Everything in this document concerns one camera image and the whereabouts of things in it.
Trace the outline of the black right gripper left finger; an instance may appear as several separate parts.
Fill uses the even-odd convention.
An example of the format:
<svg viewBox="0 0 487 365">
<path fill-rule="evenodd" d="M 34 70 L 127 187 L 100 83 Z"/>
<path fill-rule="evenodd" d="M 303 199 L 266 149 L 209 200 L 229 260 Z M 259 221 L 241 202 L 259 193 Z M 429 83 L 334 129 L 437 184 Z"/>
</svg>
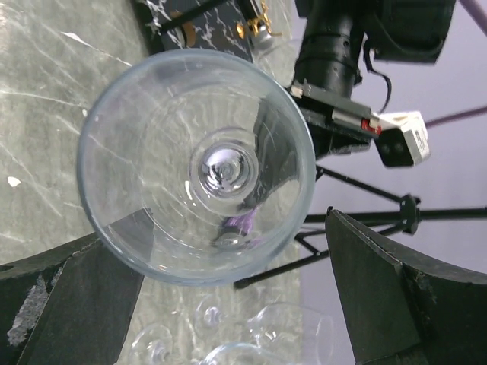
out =
<svg viewBox="0 0 487 365">
<path fill-rule="evenodd" d="M 3 364 L 114 364 L 143 277 L 91 233 L 1 266 Z"/>
</svg>

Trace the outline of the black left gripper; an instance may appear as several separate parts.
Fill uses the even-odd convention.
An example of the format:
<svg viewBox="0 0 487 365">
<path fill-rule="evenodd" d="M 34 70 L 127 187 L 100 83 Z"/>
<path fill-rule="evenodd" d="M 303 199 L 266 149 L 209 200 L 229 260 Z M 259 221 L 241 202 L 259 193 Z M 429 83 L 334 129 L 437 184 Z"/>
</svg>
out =
<svg viewBox="0 0 487 365">
<path fill-rule="evenodd" d="M 447 38 L 453 1 L 297 1 L 307 20 L 291 84 L 305 112 L 317 159 L 366 151 L 380 134 L 376 114 L 352 101 L 359 62 L 435 64 Z"/>
</svg>

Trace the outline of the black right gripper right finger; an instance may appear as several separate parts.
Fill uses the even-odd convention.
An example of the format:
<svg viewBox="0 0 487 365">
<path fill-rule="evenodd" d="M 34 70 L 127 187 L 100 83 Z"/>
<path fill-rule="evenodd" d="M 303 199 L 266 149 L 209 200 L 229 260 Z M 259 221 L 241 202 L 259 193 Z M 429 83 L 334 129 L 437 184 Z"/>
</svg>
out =
<svg viewBox="0 0 487 365">
<path fill-rule="evenodd" d="M 486 276 L 332 210 L 326 238 L 357 364 L 484 364 Z"/>
</svg>

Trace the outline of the purple glitter microphone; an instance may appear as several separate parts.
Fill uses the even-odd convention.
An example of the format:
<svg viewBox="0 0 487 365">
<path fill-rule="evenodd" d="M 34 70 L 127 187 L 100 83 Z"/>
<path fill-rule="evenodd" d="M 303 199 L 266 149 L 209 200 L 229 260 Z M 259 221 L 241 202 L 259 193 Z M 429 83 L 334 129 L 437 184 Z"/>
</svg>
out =
<svg viewBox="0 0 487 365">
<path fill-rule="evenodd" d="M 240 216 L 227 218 L 218 228 L 218 234 L 213 239 L 212 245 L 217 249 L 236 249 L 244 246 L 253 229 L 255 214 L 256 210 L 252 210 Z"/>
</svg>

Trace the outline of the gold wine glass rack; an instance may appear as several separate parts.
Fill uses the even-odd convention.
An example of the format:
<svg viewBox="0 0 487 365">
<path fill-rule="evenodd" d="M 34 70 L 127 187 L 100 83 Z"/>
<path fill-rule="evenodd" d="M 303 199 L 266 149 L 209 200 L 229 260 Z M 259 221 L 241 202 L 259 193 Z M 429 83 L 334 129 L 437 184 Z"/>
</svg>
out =
<svg viewBox="0 0 487 365">
<path fill-rule="evenodd" d="M 185 23 L 192 21 L 195 17 L 199 17 L 207 11 L 217 8 L 221 4 L 226 3 L 224 0 L 211 0 L 203 2 L 188 11 L 177 15 L 160 26 L 160 30 L 166 33 L 176 27 L 182 27 Z M 273 32 L 271 30 L 271 21 L 268 16 L 269 7 L 265 1 L 261 1 L 260 5 L 256 1 L 243 1 L 243 18 L 244 23 L 237 25 L 237 34 L 241 39 L 251 35 L 257 37 L 259 34 L 266 33 L 271 37 L 280 37 L 282 33 Z"/>
</svg>

